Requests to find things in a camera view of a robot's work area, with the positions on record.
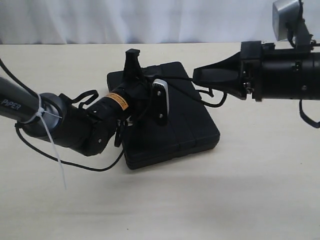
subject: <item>black case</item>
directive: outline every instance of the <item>black case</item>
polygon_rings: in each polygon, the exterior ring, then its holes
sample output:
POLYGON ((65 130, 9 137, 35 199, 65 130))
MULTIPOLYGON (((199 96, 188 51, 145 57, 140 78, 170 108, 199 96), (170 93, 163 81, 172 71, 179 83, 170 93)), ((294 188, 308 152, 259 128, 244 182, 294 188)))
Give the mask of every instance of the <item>black case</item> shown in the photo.
MULTIPOLYGON (((149 66, 142 71, 145 75, 157 73, 162 76, 188 77, 180 62, 149 66)), ((122 75, 122 71, 107 75, 109 91, 120 85, 122 75)), ((168 81, 201 99, 191 82, 181 79, 168 79, 168 81)), ((170 86, 168 90, 168 124, 158 126, 153 120, 145 117, 134 130, 127 147, 126 137, 123 138, 122 145, 126 147, 124 153, 126 164, 132 170, 210 150, 219 142, 220 132, 206 107, 170 86)), ((132 127, 128 127, 125 135, 131 130, 132 127)))

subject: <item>white zip tie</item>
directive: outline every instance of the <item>white zip tie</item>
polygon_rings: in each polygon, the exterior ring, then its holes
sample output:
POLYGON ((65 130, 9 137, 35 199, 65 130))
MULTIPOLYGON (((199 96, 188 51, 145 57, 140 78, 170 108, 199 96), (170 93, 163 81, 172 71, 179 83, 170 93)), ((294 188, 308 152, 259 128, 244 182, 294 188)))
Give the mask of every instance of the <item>white zip tie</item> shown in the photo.
POLYGON ((35 115, 34 115, 31 119, 34 119, 35 117, 39 117, 39 118, 41 119, 42 123, 43 123, 43 126, 44 126, 44 128, 45 128, 46 134, 48 135, 48 137, 49 137, 49 139, 50 139, 50 142, 51 142, 53 151, 54 151, 54 153, 55 153, 55 157, 58 159, 58 163, 59 163, 60 168, 61 168, 61 174, 62 174, 62 180, 63 180, 63 184, 64 184, 64 189, 66 190, 66 189, 67 189, 67 183, 66 183, 66 177, 65 177, 64 167, 62 166, 61 158, 60 158, 59 153, 58 153, 58 151, 57 151, 57 149, 56 149, 56 145, 55 145, 55 143, 54 143, 54 140, 52 139, 52 136, 51 136, 51 134, 50 134, 50 131, 49 131, 49 129, 48 129, 48 126, 47 126, 44 118, 42 117, 42 114, 43 114, 43 113, 47 113, 47 114, 50 114, 50 115, 52 115, 52 116, 54 116, 54 117, 57 117, 57 118, 60 118, 60 119, 62 119, 62 117, 61 117, 61 116, 54 115, 54 114, 52 114, 52 113, 50 113, 50 112, 45 111, 45 109, 42 107, 41 96, 40 96, 38 93, 37 93, 37 96, 38 96, 38 99, 39 99, 39 109, 38 109, 38 111, 35 113, 35 115))

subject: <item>black strap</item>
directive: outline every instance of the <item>black strap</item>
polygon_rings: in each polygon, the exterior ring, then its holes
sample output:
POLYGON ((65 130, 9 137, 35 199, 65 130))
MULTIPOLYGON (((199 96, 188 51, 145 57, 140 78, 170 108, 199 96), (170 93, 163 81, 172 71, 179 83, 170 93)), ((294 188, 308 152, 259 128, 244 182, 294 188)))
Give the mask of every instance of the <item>black strap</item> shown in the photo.
POLYGON ((309 124, 310 126, 316 128, 316 129, 320 129, 320 121, 316 122, 316 121, 313 121, 310 117, 308 117, 303 108, 302 108, 302 100, 300 100, 299 102, 299 113, 300 113, 300 117, 307 123, 309 124))
POLYGON ((91 104, 94 100, 96 100, 99 97, 99 94, 97 90, 90 90, 90 91, 85 91, 81 93, 79 96, 77 96, 75 99, 71 100, 72 104, 79 103, 79 109, 82 109, 84 105, 89 105, 91 104), (87 101, 80 102, 82 99, 91 96, 87 101))

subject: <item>white curtain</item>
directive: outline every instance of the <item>white curtain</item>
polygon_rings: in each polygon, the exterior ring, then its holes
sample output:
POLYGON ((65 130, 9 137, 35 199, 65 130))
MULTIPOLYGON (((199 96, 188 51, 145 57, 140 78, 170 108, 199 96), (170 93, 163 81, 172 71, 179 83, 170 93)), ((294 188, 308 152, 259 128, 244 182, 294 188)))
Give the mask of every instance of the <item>white curtain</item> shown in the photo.
MULTIPOLYGON (((274 0, 0 0, 2 44, 275 41, 274 0)), ((304 17, 320 39, 320 0, 304 17)))

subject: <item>white table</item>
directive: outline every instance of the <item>white table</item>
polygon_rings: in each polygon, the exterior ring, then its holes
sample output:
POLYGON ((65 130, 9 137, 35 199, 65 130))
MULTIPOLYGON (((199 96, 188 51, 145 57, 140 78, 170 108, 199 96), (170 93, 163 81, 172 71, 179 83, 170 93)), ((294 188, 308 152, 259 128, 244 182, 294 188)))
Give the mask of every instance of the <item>white table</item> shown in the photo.
MULTIPOLYGON (((123 69, 130 48, 141 50, 142 67, 180 61, 192 76, 240 44, 1 45, 0 56, 35 91, 74 98, 91 89, 104 95, 106 74, 123 69)), ((318 102, 304 106, 320 119, 318 102)), ((214 150, 136 171, 124 159, 102 173, 64 166, 67 190, 58 164, 0 117, 0 239, 319 239, 320 135, 300 119, 298 102, 229 96, 209 112, 221 132, 214 150)), ((90 158, 58 148, 66 161, 101 168, 120 150, 112 140, 90 158)))

